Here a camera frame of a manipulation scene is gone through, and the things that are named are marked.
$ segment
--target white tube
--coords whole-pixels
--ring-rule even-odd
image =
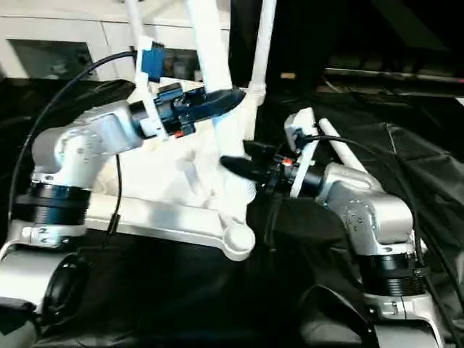
[[[326,118],[320,119],[319,126],[327,136],[340,136],[339,132]],[[330,143],[344,165],[364,173],[368,172],[348,145],[340,141],[331,141]]]
[[[228,59],[221,39],[219,11],[216,0],[186,0],[194,28],[196,51],[202,69],[204,87],[207,92],[232,88]],[[235,108],[231,112],[213,119],[217,147],[220,155],[243,157],[243,131],[239,127],[239,115]],[[224,194],[230,212],[244,220],[246,204],[256,194],[254,183],[226,170]]]
[[[256,50],[254,51],[253,73],[250,85],[256,87],[264,86],[264,93],[276,4],[277,0],[263,0],[262,2],[260,28],[258,30]]]
[[[266,97],[266,72],[268,70],[276,4],[277,0],[263,0],[261,6],[260,28],[258,29],[256,49],[254,50],[252,79],[246,91],[248,112],[244,115],[242,121],[244,123],[244,137],[247,140],[254,138],[257,107],[264,102]]]
[[[132,34],[133,46],[138,47],[138,38],[144,35],[144,22],[138,10],[138,0],[125,0],[128,10],[130,32]]]

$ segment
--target white plastic part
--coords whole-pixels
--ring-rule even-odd
[[[261,105],[266,95],[266,71],[268,70],[268,58],[270,42],[273,34],[274,16],[277,0],[263,0],[261,7],[260,28],[254,51],[252,80],[249,90],[258,94],[258,105]]]
[[[339,132],[336,131],[335,127],[333,127],[330,121],[326,118],[319,120],[319,126],[320,129],[322,129],[328,136],[340,136]],[[344,165],[364,173],[368,172],[348,145],[341,143],[340,141],[331,141],[330,143]]]
[[[142,61],[144,58],[144,50],[152,49],[153,40],[148,36],[138,38],[138,54],[136,62],[136,90],[141,97],[148,118],[140,121],[142,131],[146,136],[156,136],[159,139],[165,140],[167,133],[163,126],[157,108],[154,105],[154,94],[149,89],[149,76],[142,71]]]
[[[220,34],[216,0],[186,1],[194,28],[197,54],[206,91],[232,88],[231,73]],[[240,110],[246,111],[247,109],[237,107],[212,121],[220,155],[234,157],[245,155],[242,143],[243,128],[239,127]],[[219,204],[219,208],[225,214],[244,222],[246,206],[256,195],[254,183],[223,168],[220,171],[224,179],[222,193],[224,200]]]
[[[314,118],[314,112],[312,108],[307,107],[298,111],[293,121],[294,127],[299,127],[303,134],[306,136],[318,135],[318,129],[316,128],[316,121]],[[313,141],[306,144],[302,150],[302,154],[298,159],[299,167],[295,180],[291,185],[290,197],[298,197],[299,192],[302,189],[303,180],[305,179],[306,172],[310,168],[310,165],[314,163],[312,157],[318,147],[319,141]]]
[[[138,47],[138,39],[145,35],[144,23],[138,8],[138,0],[125,0],[128,11],[130,32],[132,34],[133,46]]]
[[[262,105],[266,97],[266,72],[268,70],[268,58],[270,41],[273,34],[274,16],[277,0],[264,0],[261,6],[260,28],[254,50],[254,62],[252,79],[246,90],[244,103],[247,105],[247,113],[243,119],[244,138],[254,139],[257,108]]]
[[[116,197],[93,194],[86,225],[106,230]],[[123,198],[118,233],[216,247],[233,261],[245,260],[253,250],[253,231],[217,212],[142,199]]]

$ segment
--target silver robotic arm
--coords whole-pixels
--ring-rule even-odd
[[[161,88],[154,104],[166,134],[180,137],[243,98],[238,89],[184,93],[175,83]],[[88,263],[76,251],[86,234],[91,188],[111,156],[140,147],[157,133],[153,124],[141,102],[117,101],[36,138],[30,186],[16,199],[0,249],[1,348],[29,347],[41,327],[76,311],[88,277]]]
[[[312,112],[301,110],[285,123],[289,145],[302,157],[311,144],[306,137],[318,134],[312,129],[315,121],[311,117]],[[292,192],[298,191],[315,197],[339,216],[359,262],[365,305],[375,323],[378,345],[444,347],[439,317],[422,279],[427,269],[416,262],[413,215],[408,206],[387,194],[352,158],[348,146],[335,150],[350,166],[331,163],[326,167],[308,158],[282,157],[263,144],[249,143],[245,147],[253,162],[222,157],[221,163],[237,175],[259,181],[269,192],[286,191],[294,196]]]

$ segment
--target wire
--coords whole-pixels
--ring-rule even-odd
[[[416,253],[416,257],[418,259],[418,263],[419,263],[420,267],[423,267],[425,265],[425,262],[424,262],[424,259],[423,259],[423,252],[422,252],[422,246],[421,246],[421,230],[420,230],[419,224],[418,224],[418,213],[417,213],[417,210],[415,208],[415,201],[414,201],[414,198],[413,198],[413,195],[412,195],[412,193],[410,191],[409,186],[397,175],[396,172],[394,172],[380,158],[380,156],[378,154],[376,154],[374,151],[372,151],[368,147],[358,143],[357,141],[347,139],[347,138],[342,138],[342,137],[339,137],[339,136],[306,136],[305,138],[306,138],[307,141],[317,141],[317,140],[319,140],[319,141],[339,141],[341,143],[355,145],[358,148],[362,149],[363,151],[369,153],[389,173],[392,174],[393,178],[395,178],[395,180],[398,182],[400,188],[403,190],[403,193],[406,196],[406,199],[408,200],[407,203],[409,203],[409,208],[411,210],[411,213],[413,214],[415,253]],[[457,283],[455,277],[451,273],[451,267],[447,263],[446,259],[444,258],[443,251],[438,247],[438,244],[436,243],[436,241],[433,239],[432,236],[428,236],[428,237],[430,237],[429,238],[429,242],[430,242],[429,245],[433,246],[434,250],[437,252],[437,254],[439,254],[439,257],[440,257],[440,259],[442,261],[442,264],[443,264],[443,266],[445,268],[445,271],[447,272],[447,275],[448,275],[449,279],[451,280],[452,283],[455,283],[455,285],[457,284],[456,293],[457,293],[458,298],[461,299],[462,291],[461,291],[460,286]],[[452,336],[453,340],[455,341],[456,347],[457,348],[462,348],[463,346],[461,344],[460,337],[459,337],[459,334],[458,334],[458,332],[456,330],[456,327],[454,326],[454,323],[452,322],[450,315],[447,313],[446,309],[444,308],[442,299],[439,297],[439,295],[438,295],[438,293],[437,293],[437,291],[435,289],[435,286],[432,284],[432,282],[431,282],[431,280],[430,280],[430,278],[428,276],[424,277],[424,281],[425,281],[425,283],[427,285],[427,288],[428,288],[428,290],[430,292],[430,295],[432,296],[432,299],[435,301],[437,307],[439,308],[440,314],[442,315],[442,317],[444,318],[444,321],[446,322],[446,324],[448,326],[449,332],[451,333],[451,336]]]
[[[12,221],[12,212],[13,212],[13,205],[15,203],[15,196],[16,196],[16,186],[17,186],[17,179],[20,174],[21,163],[24,160],[25,153],[34,137],[39,125],[44,120],[45,116],[48,115],[50,109],[73,87],[82,77],[86,76],[90,72],[94,71],[96,68],[111,62],[112,60],[116,60],[123,57],[132,57],[135,52],[126,51],[121,53],[112,54],[108,57],[100,59],[98,62],[93,63],[80,73],[78,73],[72,80],[69,80],[59,91],[54,95],[54,97],[47,103],[47,105],[42,109],[41,113],[36,118],[32,128],[29,130],[28,135],[26,136],[20,153],[18,155],[16,164],[14,165],[13,173],[12,173],[12,182],[9,188],[9,196],[8,196],[8,225]]]
[[[119,154],[116,154],[116,171],[117,171],[117,200],[115,211],[109,220],[107,235],[111,236],[117,230],[117,224],[121,218],[119,215],[119,208],[121,206],[121,199],[123,198],[123,172],[121,170],[121,161]]]
[[[116,171],[117,171],[117,201],[115,214],[119,212],[121,199],[123,198],[123,171],[121,170],[121,160],[119,154],[116,154]]]

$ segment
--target black cloth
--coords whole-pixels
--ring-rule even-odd
[[[0,101],[0,139],[8,164],[1,173],[2,197],[31,117],[60,86],[57,81],[0,84],[7,96]],[[68,123],[93,104],[125,98],[132,88],[122,81],[82,83],[46,126]],[[463,107],[440,98],[268,95],[257,118],[257,140],[284,143],[283,121],[307,106],[343,136],[371,146],[403,175],[413,187],[421,225],[462,270],[464,150],[456,125]],[[375,160],[353,150],[387,191],[402,195]],[[336,159],[328,146],[317,157],[321,162]],[[24,183],[30,166],[25,166]],[[93,267],[83,303],[74,318],[51,327],[37,347],[358,347],[359,338],[346,326],[305,301],[308,289],[321,284],[363,311],[355,260],[339,219],[311,199],[266,196],[250,204],[247,218],[257,246],[243,262],[231,262],[213,248],[129,235],[113,236],[99,252],[103,232],[89,231],[81,252]],[[429,254],[428,260],[442,299],[460,325],[461,309],[450,283],[436,257]]]

